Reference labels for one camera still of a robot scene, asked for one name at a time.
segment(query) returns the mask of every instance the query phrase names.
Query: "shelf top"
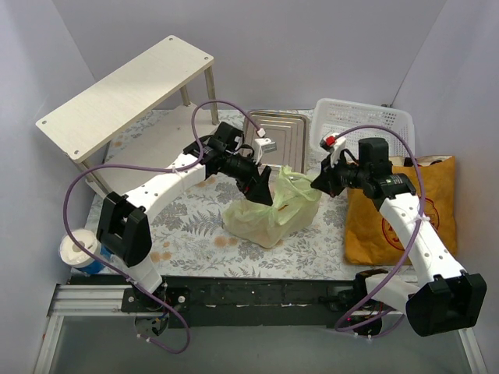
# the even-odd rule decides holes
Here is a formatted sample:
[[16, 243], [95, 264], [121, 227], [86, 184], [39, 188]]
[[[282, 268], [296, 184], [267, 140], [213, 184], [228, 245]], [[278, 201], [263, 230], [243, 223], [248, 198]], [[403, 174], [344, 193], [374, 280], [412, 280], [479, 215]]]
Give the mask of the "shelf top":
[[180, 87], [214, 58], [175, 36], [37, 121], [37, 127], [75, 162], [87, 159]]

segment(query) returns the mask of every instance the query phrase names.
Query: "white wall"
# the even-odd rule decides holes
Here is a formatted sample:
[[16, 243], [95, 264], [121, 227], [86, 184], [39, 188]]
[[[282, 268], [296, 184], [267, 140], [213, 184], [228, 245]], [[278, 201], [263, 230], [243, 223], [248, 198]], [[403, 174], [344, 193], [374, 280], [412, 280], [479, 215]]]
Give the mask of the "white wall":
[[[50, 0], [0, 0], [0, 372], [34, 367], [56, 282], [62, 199], [76, 169], [35, 121], [94, 82]], [[75, 191], [73, 227], [91, 194]]]
[[418, 154], [458, 158], [459, 258], [488, 286], [475, 333], [490, 372], [499, 367], [499, 2], [448, 0], [395, 107], [414, 118]]
[[[174, 34], [215, 57], [218, 97], [313, 108], [322, 97], [390, 104], [444, 1], [54, 3], [96, 79]], [[189, 88], [194, 102], [207, 98], [203, 80]]]

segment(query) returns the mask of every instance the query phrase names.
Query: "red button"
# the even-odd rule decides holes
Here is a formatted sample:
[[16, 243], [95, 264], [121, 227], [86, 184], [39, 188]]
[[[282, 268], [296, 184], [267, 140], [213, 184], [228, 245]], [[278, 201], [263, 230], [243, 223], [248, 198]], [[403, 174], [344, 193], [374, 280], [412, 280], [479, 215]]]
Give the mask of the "red button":
[[336, 141], [336, 139], [334, 138], [334, 136], [329, 136], [329, 137], [326, 138], [326, 144], [327, 144], [327, 146], [332, 146], [335, 141]]

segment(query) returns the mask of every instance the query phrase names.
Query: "white lid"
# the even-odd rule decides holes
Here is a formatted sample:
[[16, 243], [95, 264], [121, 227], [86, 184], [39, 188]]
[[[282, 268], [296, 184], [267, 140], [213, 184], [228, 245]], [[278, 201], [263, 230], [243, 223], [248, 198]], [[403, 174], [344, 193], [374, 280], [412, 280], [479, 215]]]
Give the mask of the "white lid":
[[[101, 253], [101, 243], [92, 231], [83, 228], [71, 231], [76, 240], [93, 254]], [[66, 235], [59, 246], [62, 261], [70, 266], [81, 268], [90, 265], [94, 259], [88, 256]]]

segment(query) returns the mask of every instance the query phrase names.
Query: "white basket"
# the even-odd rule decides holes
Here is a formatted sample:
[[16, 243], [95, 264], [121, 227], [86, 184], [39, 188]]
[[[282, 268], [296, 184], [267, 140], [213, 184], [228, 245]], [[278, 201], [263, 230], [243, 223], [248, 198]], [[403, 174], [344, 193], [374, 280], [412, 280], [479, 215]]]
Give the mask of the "white basket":
[[[411, 115], [406, 111], [334, 99], [320, 99], [317, 102], [310, 126], [310, 146], [315, 151], [326, 153], [319, 143], [329, 132], [342, 132], [368, 124], [381, 125], [395, 131], [414, 152], [414, 125]], [[371, 137], [385, 138], [388, 141], [390, 156], [408, 156], [397, 138], [376, 129], [361, 129], [349, 133], [346, 136], [346, 146], [357, 157], [359, 140]]]

